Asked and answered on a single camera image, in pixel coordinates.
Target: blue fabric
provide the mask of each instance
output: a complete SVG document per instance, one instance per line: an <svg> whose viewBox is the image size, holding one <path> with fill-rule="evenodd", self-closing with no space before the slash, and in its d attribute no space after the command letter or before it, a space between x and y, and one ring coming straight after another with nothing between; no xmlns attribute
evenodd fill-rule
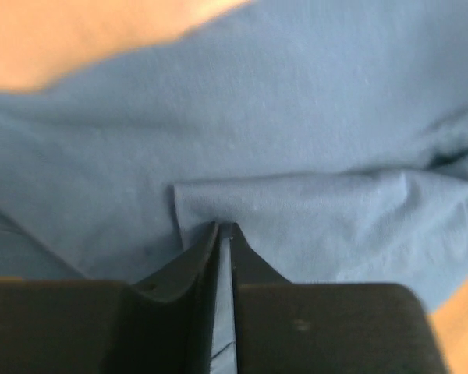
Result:
<svg viewBox="0 0 468 374"><path fill-rule="evenodd" d="M138 281L212 220L291 281L446 300L468 277L468 0L259 1L0 93L0 274Z"/></svg>

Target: blue cloth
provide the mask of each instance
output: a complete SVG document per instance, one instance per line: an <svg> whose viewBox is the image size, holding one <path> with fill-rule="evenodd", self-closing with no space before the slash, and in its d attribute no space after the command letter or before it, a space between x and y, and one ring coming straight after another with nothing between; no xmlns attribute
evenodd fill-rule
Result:
<svg viewBox="0 0 468 374"><path fill-rule="evenodd" d="M468 277L468 0L259 1L0 93L0 274L138 281L212 220L291 281L446 300Z"/></svg>

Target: black plastic object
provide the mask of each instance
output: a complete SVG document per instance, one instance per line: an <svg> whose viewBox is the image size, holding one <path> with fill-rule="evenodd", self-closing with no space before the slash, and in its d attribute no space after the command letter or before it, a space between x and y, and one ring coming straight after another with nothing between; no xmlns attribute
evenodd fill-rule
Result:
<svg viewBox="0 0 468 374"><path fill-rule="evenodd" d="M0 282L0 374L207 373L218 226L134 287Z"/></svg>
<svg viewBox="0 0 468 374"><path fill-rule="evenodd" d="M227 228L239 374L447 372L407 289L291 284ZM218 230L134 286L0 282L0 374L209 372Z"/></svg>
<svg viewBox="0 0 468 374"><path fill-rule="evenodd" d="M238 374L447 373L423 308L396 284L289 283L231 233Z"/></svg>

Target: wooden surface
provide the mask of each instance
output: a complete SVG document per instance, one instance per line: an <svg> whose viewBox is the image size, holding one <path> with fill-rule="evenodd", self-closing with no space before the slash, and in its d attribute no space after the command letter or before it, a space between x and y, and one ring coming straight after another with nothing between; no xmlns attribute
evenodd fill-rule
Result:
<svg viewBox="0 0 468 374"><path fill-rule="evenodd" d="M0 89L36 90L116 52L169 41L243 0L0 0ZM468 374L468 282L431 321Z"/></svg>

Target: black plastic part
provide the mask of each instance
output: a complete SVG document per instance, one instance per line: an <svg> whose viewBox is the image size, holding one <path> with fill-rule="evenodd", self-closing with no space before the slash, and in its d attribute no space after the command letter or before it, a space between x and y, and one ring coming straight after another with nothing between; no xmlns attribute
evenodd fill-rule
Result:
<svg viewBox="0 0 468 374"><path fill-rule="evenodd" d="M217 237L136 287L0 282L0 374L209 372Z"/></svg>
<svg viewBox="0 0 468 374"><path fill-rule="evenodd" d="M447 373L424 310L405 287L290 284L237 225L231 257L238 374Z"/></svg>

